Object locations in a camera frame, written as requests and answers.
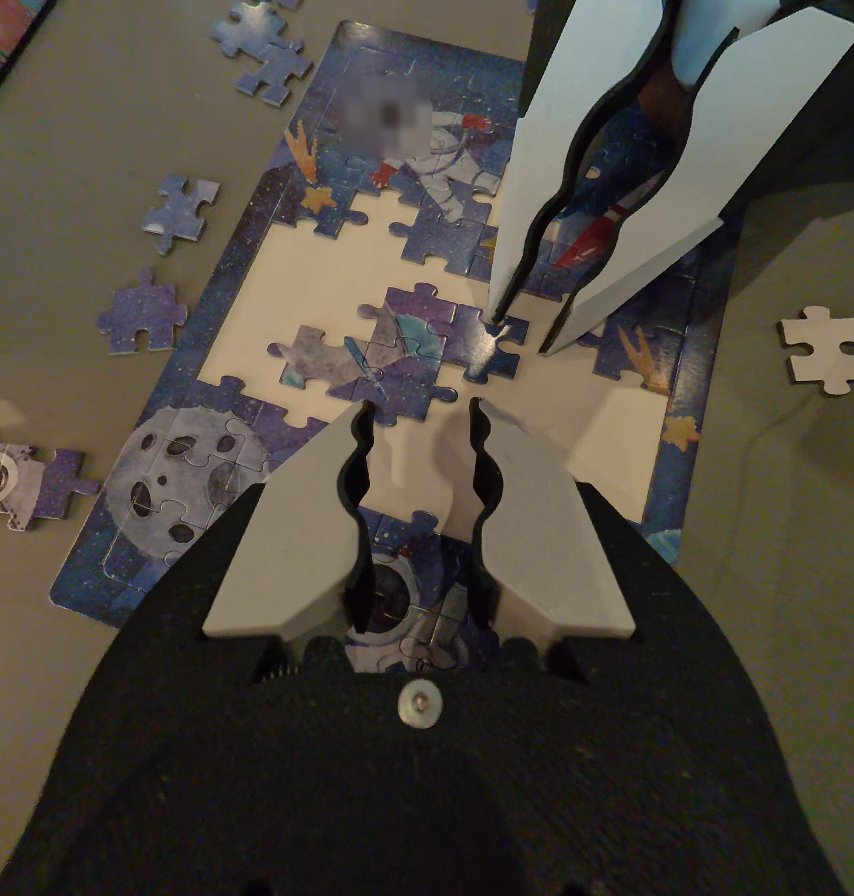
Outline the blue and white puzzle piece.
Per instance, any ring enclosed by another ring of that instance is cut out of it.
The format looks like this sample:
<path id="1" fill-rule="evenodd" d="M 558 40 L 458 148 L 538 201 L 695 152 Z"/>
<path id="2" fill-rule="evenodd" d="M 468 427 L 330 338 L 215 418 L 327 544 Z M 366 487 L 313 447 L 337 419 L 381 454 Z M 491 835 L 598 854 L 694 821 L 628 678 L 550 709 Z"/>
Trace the blue and white puzzle piece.
<path id="1" fill-rule="evenodd" d="M 206 226 L 206 221 L 198 211 L 204 204 L 214 204 L 220 184 L 199 178 L 188 190 L 188 179 L 171 173 L 164 177 L 157 189 L 163 202 L 158 207 L 150 207 L 143 218 L 142 230 L 157 237 L 156 252 L 167 256 L 176 239 L 197 242 Z"/>

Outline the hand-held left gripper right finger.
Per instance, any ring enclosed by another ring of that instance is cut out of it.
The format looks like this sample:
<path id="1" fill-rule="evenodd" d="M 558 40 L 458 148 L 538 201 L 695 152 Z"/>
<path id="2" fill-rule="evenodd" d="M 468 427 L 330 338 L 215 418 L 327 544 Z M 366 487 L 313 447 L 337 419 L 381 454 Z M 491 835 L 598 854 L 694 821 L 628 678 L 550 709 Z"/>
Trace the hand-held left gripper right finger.
<path id="1" fill-rule="evenodd" d="M 474 491 L 469 614 L 501 643 L 628 640 L 636 630 L 578 481 L 510 414 L 469 405 Z"/>

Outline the joined satellite puzzle piece cluster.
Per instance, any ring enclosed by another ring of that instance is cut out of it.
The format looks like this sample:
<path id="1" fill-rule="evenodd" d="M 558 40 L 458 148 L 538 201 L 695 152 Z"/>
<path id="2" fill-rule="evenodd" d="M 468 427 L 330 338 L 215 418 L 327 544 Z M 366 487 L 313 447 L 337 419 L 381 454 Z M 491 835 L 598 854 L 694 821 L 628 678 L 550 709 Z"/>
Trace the joined satellite puzzle piece cluster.
<path id="1" fill-rule="evenodd" d="M 424 422 L 433 402 L 457 400 L 454 388 L 439 385 L 443 363 L 461 367 L 474 385 L 488 384 L 492 375 L 513 379 L 519 356 L 501 344 L 524 345 L 529 329 L 513 316 L 485 322 L 478 308 L 440 299 L 437 288 L 423 282 L 389 287 L 379 307 L 362 304 L 357 313 L 374 325 L 367 340 L 344 337 L 331 345 L 322 330 L 301 325 L 291 344 L 274 342 L 267 352 L 285 363 L 282 385 L 304 389 L 316 380 L 327 385 L 328 397 L 369 400 L 382 427 L 401 418 Z"/>

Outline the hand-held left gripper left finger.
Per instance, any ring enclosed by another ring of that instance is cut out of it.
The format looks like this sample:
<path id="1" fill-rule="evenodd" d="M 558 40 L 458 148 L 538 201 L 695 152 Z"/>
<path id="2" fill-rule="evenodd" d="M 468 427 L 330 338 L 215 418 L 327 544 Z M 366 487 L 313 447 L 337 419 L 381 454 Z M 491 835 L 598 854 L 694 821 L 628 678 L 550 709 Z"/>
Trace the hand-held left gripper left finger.
<path id="1" fill-rule="evenodd" d="M 264 482 L 202 631 L 300 638 L 343 616 L 363 632 L 376 575 L 360 504 L 374 404 L 355 402 Z"/>

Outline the illustrated puzzle box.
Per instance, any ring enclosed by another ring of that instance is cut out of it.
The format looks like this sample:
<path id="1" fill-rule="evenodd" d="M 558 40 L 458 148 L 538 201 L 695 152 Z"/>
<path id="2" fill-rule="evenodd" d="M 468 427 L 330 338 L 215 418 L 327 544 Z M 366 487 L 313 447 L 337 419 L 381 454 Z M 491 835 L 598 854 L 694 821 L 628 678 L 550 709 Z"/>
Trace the illustrated puzzle box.
<path id="1" fill-rule="evenodd" d="M 0 87 L 55 4 L 55 1 L 0 1 Z"/>

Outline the joined blue puzzle pieces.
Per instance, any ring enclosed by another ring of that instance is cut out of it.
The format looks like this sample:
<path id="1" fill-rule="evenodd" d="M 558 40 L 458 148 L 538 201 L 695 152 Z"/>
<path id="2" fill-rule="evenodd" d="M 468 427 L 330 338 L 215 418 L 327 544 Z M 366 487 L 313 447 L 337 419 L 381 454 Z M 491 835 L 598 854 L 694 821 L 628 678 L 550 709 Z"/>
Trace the joined blue puzzle pieces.
<path id="1" fill-rule="evenodd" d="M 210 38 L 223 55 L 243 55 L 257 64 L 238 75 L 235 88 L 248 97 L 259 97 L 268 106 L 284 106 L 291 95 L 288 83 L 302 81 L 313 66 L 302 41 L 282 36 L 286 27 L 284 17 L 270 2 L 232 2 L 227 16 L 210 29 Z"/>

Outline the pale porthole joined puzzle pieces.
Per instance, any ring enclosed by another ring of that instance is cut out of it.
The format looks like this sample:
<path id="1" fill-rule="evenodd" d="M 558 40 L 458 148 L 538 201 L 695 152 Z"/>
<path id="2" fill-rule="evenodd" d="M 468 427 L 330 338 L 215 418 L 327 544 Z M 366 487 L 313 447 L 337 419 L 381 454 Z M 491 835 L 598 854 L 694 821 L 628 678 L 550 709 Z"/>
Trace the pale porthole joined puzzle pieces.
<path id="1" fill-rule="evenodd" d="M 64 520 L 74 495 L 92 497 L 100 483 L 81 476 L 85 454 L 57 449 L 48 461 L 36 448 L 0 442 L 0 514 L 12 532 L 28 532 L 38 521 Z"/>

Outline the space jigsaw puzzle tray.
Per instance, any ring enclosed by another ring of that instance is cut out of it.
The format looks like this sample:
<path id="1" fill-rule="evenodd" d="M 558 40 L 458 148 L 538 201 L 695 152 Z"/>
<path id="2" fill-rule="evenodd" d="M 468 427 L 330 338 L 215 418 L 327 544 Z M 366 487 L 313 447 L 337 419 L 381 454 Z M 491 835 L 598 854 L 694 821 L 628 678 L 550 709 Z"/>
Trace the space jigsaw puzzle tray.
<path id="1" fill-rule="evenodd" d="M 309 380 L 282 385 L 274 342 L 301 325 L 338 345 L 370 338 L 362 304 L 379 307 L 389 287 L 429 283 L 440 299 L 479 309 L 494 248 L 488 193 L 511 152 L 524 65 L 503 56 L 342 23 L 238 229 L 167 363 L 139 425 L 55 579 L 52 603 L 120 626 L 168 566 L 232 499 L 288 459 L 346 410 Z M 434 135 L 450 152 L 414 168 L 356 158 L 336 126 L 338 90 L 364 73 L 408 75 L 431 90 Z M 567 231 L 543 241 L 525 294 L 512 307 L 528 322 L 511 380 L 467 383 L 443 363 L 424 422 L 375 422 L 373 476 L 364 507 L 389 544 L 412 516 L 429 513 L 442 544 L 470 538 L 478 501 L 466 445 L 468 400 L 486 395 L 543 434 L 567 468 L 598 489 L 673 560 L 685 515 L 692 440 L 700 415 L 690 399 L 677 429 L 670 398 L 706 375 L 691 369 L 700 343 L 690 322 L 695 254 L 646 287 L 569 352 L 537 356 L 554 300 L 591 271 L 561 265 Z"/>

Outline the purple starry puzzle piece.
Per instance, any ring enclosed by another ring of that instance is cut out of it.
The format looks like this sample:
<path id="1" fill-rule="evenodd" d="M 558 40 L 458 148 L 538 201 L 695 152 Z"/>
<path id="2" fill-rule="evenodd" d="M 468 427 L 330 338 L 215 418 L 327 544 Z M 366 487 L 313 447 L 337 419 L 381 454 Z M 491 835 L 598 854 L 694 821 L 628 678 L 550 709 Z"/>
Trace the purple starry puzzle piece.
<path id="1" fill-rule="evenodd" d="M 145 267 L 137 285 L 113 292 L 110 307 L 97 317 L 97 330 L 108 337 L 112 356 L 137 353 L 141 332 L 147 334 L 149 351 L 169 351 L 175 348 L 175 330 L 188 318 L 189 308 L 177 300 L 175 285 L 155 283 L 154 269 Z"/>

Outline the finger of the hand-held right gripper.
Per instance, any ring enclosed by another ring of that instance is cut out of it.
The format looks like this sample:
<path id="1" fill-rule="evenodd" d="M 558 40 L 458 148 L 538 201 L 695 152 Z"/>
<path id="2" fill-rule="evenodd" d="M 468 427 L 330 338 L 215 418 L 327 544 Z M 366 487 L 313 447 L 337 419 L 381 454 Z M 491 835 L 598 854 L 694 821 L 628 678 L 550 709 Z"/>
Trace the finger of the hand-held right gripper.
<path id="1" fill-rule="evenodd" d="M 492 322 L 522 290 L 593 141 L 668 49 L 669 29 L 665 1 L 537 2 L 490 270 Z"/>
<path id="2" fill-rule="evenodd" d="M 679 157 L 612 231 L 541 352 L 576 342 L 723 225 L 727 205 L 854 52 L 851 14 L 790 13 L 724 42 L 700 79 Z"/>

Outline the white-backed puzzle piece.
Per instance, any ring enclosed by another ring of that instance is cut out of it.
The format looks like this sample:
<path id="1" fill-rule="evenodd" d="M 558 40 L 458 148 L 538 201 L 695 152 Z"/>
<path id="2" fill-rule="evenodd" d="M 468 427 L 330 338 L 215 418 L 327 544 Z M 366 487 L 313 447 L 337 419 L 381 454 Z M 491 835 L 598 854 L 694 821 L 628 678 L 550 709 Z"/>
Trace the white-backed puzzle piece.
<path id="1" fill-rule="evenodd" d="M 778 330 L 788 349 L 803 348 L 806 354 L 792 354 L 788 360 L 791 380 L 798 385 L 814 384 L 824 396 L 847 395 L 854 385 L 854 316 L 833 316 L 821 306 L 802 309 L 794 318 L 778 322 Z"/>

